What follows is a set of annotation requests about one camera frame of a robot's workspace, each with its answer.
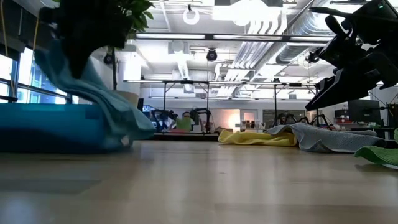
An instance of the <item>person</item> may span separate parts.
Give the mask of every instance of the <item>person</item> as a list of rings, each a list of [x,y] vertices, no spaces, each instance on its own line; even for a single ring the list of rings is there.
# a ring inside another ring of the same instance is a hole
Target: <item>person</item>
[[[190,132],[192,130],[192,125],[195,123],[191,119],[191,115],[189,112],[184,112],[182,114],[182,119],[177,118],[175,121],[173,121],[169,125],[169,130],[172,129],[172,127],[175,125],[175,129],[177,131],[185,131],[185,132]]]

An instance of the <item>blue bin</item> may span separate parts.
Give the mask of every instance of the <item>blue bin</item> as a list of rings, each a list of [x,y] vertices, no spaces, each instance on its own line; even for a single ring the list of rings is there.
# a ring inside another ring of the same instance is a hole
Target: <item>blue bin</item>
[[[1,152],[103,153],[106,121],[98,105],[0,104]]]

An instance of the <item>gray cloth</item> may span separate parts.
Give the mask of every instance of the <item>gray cloth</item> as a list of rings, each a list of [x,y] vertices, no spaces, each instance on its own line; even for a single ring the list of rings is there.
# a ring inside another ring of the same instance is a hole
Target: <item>gray cloth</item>
[[[267,133],[275,135],[282,131],[292,132],[299,142],[300,149],[309,152],[354,153],[363,146],[386,145],[386,141],[376,137],[374,131],[330,131],[305,123],[279,125]]]

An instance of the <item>yellow cloth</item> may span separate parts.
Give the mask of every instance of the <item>yellow cloth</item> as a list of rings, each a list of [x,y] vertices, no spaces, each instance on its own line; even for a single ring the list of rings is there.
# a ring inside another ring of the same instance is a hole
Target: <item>yellow cloth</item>
[[[266,133],[229,132],[223,130],[218,136],[218,141],[225,144],[262,145],[262,146],[295,146],[296,137],[292,133],[282,132],[272,136]]]

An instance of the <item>blue cloth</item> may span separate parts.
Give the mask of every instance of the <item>blue cloth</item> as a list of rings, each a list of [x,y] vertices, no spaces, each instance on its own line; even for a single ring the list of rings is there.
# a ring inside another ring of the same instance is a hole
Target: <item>blue cloth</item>
[[[81,78],[73,78],[60,40],[53,40],[49,51],[36,50],[35,61],[57,88],[101,107],[106,118],[103,148],[128,147],[133,140],[154,134],[154,126],[141,111],[105,86],[91,60],[87,61]]]

